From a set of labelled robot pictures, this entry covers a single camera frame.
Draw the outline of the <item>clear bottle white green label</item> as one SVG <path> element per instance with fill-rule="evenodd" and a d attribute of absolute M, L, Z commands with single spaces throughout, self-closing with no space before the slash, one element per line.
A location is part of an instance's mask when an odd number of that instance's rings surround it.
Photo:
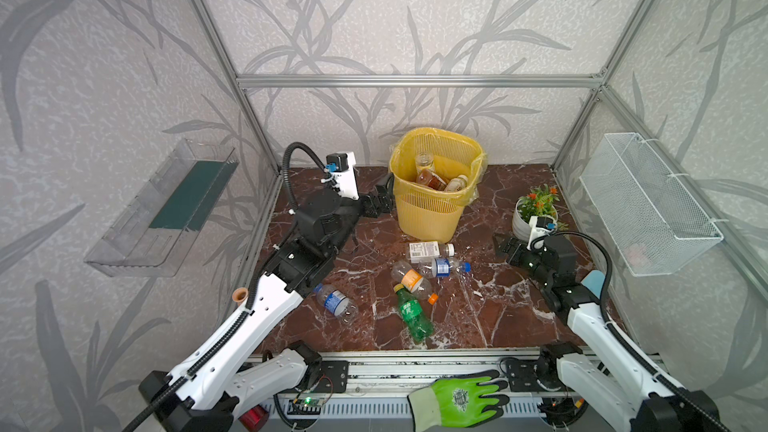
<path fill-rule="evenodd" d="M 424 170 L 435 171 L 434 156 L 431 153 L 420 153 L 415 159 L 415 167 L 418 174 Z"/>

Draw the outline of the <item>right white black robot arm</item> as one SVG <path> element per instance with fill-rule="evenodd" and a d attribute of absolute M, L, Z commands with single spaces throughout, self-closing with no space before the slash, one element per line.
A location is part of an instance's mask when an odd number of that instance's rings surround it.
<path fill-rule="evenodd" d="M 599 370 L 570 343 L 543 349 L 555 380 L 580 395 L 616 431 L 723 431 L 715 402 L 690 391 L 660 368 L 610 319 L 608 294 L 593 293 L 576 277 L 571 233 L 556 232 L 524 242 L 496 234 L 496 255 L 523 269 L 548 308 L 604 365 Z"/>

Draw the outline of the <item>yellow red label tea bottle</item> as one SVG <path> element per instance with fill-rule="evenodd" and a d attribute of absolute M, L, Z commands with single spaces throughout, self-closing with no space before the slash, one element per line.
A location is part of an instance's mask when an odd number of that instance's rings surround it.
<path fill-rule="evenodd" d="M 447 182 L 439 174 L 429 168 L 424 168 L 419 171 L 416 183 L 436 191 L 444 191 L 447 187 Z"/>

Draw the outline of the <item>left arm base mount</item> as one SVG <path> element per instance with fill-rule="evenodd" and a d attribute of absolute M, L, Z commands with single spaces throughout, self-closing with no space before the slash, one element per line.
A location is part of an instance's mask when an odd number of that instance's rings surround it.
<path fill-rule="evenodd" d="M 299 384 L 290 393 L 344 393 L 349 379 L 350 363 L 346 360 L 325 360 L 312 364 Z"/>

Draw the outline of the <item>orange white milk tea bottle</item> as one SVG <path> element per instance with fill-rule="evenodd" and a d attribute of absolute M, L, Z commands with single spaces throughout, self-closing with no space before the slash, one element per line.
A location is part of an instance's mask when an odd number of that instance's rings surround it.
<path fill-rule="evenodd" d="M 468 184 L 469 184 L 468 177 L 463 175 L 463 174 L 461 174 L 461 175 L 458 175 L 457 177 L 454 177 L 453 179 L 451 179 L 447 183 L 444 191 L 448 192 L 448 193 L 454 193 L 454 192 L 463 191 L 463 190 L 465 190 L 467 188 Z"/>

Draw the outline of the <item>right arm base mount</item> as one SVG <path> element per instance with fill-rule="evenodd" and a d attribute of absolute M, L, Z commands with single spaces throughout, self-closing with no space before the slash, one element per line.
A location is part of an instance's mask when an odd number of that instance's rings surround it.
<path fill-rule="evenodd" d="M 500 360 L 499 367 L 511 392 L 563 392 L 565 390 L 557 373 L 556 360 L 548 355 L 540 355 L 535 360 L 508 356 Z"/>

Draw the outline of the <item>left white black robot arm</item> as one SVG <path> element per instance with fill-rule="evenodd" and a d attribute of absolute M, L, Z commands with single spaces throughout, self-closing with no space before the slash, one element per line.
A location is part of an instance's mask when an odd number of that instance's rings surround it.
<path fill-rule="evenodd" d="M 322 189 L 304 203 L 298 202 L 289 174 L 297 150 L 323 174 Z M 272 329 L 333 271 L 359 220 L 394 210 L 393 174 L 361 193 L 355 165 L 351 152 L 320 159 L 302 142 L 286 147 L 281 178 L 293 213 L 289 232 L 257 266 L 245 301 L 232 315 L 171 371 L 154 371 L 141 382 L 147 405 L 126 430 L 134 431 L 153 417 L 167 431 L 226 431 L 262 401 L 296 387 L 319 363 L 317 353 L 297 345 L 256 367 L 243 367 Z"/>

